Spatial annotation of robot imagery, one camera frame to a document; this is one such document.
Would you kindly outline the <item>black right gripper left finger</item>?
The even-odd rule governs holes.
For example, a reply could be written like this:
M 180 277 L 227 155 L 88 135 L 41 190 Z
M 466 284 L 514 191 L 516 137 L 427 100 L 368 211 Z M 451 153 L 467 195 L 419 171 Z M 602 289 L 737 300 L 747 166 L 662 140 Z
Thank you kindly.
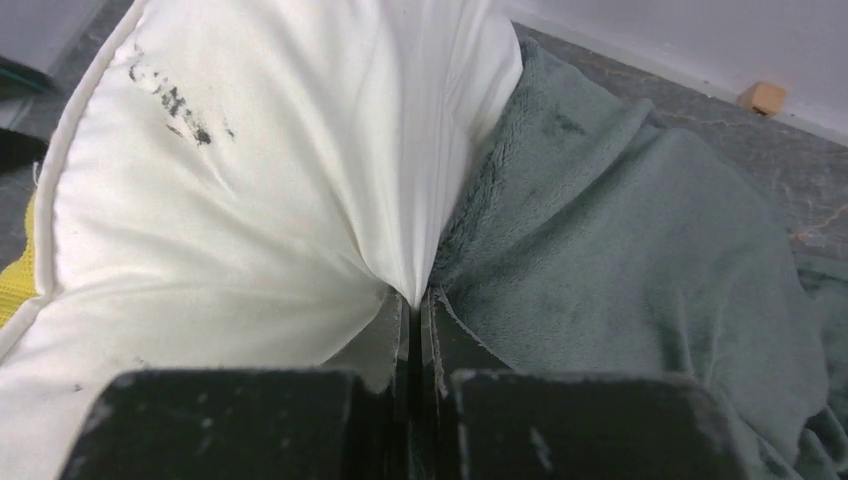
M 102 391 L 64 479 L 404 479 L 410 309 L 390 293 L 325 364 L 143 370 Z

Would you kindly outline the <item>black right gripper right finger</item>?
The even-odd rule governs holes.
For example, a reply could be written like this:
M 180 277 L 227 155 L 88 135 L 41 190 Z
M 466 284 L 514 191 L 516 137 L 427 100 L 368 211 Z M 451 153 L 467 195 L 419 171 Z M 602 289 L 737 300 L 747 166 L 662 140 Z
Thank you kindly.
M 421 305 L 422 431 L 437 479 L 743 479 L 717 403 L 674 374 L 518 371 Z

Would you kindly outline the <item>zebra striped pillowcase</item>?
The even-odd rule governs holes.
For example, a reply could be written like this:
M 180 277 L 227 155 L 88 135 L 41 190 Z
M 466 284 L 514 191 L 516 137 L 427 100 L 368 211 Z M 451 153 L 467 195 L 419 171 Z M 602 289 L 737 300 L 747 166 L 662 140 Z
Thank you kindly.
M 430 282 L 507 365 L 679 372 L 755 479 L 847 475 L 847 265 L 693 133 L 520 43 Z

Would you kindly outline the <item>white pillow with yellow edge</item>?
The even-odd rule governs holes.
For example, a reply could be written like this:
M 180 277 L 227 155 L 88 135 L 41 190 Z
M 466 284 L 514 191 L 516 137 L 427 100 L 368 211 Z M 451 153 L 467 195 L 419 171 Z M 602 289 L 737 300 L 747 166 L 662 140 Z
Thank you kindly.
M 53 134 L 1 330 L 1 475 L 139 367 L 320 364 L 417 305 L 522 72 L 492 1 L 137 1 Z

